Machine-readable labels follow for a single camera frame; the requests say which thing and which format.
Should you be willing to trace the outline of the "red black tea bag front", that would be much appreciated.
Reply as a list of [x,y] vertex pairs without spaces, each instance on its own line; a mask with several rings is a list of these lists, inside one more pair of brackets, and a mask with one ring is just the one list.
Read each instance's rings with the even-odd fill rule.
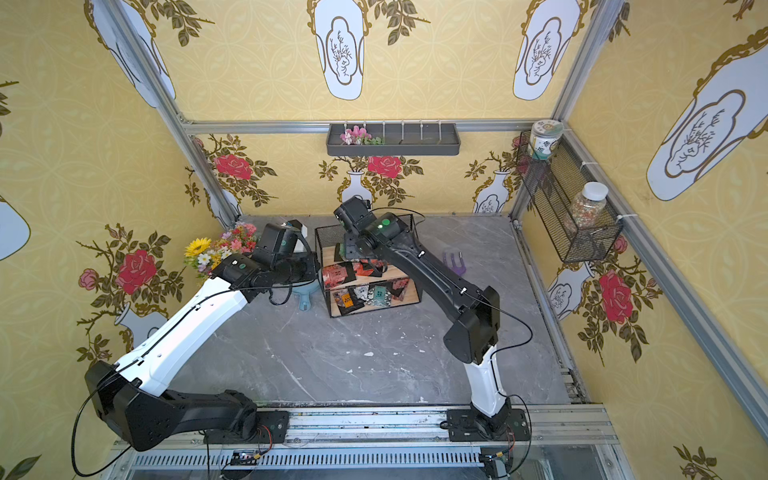
[[354,282],[357,279],[354,267],[349,262],[326,266],[322,269],[322,280],[325,290]]

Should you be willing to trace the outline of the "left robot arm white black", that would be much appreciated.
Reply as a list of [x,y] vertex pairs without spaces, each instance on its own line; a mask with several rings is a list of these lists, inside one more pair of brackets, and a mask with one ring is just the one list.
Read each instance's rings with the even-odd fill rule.
[[235,390],[193,394],[169,385],[199,347],[258,295],[309,285],[318,270],[303,224],[266,225],[253,252],[225,257],[197,294],[147,340],[114,364],[98,361],[89,367],[88,404],[138,452],[187,432],[276,442],[287,427],[286,413],[261,417],[256,404]]

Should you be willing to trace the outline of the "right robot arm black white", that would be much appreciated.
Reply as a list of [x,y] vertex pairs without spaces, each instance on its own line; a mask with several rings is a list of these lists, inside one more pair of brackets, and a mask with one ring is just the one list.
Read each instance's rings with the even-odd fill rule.
[[378,216],[358,197],[343,202],[334,216],[365,257],[400,269],[452,322],[443,343],[464,365],[471,403],[467,410],[447,417],[450,439],[529,441],[528,409],[512,406],[495,363],[503,313],[498,292],[463,279],[431,253],[404,220],[392,213]]

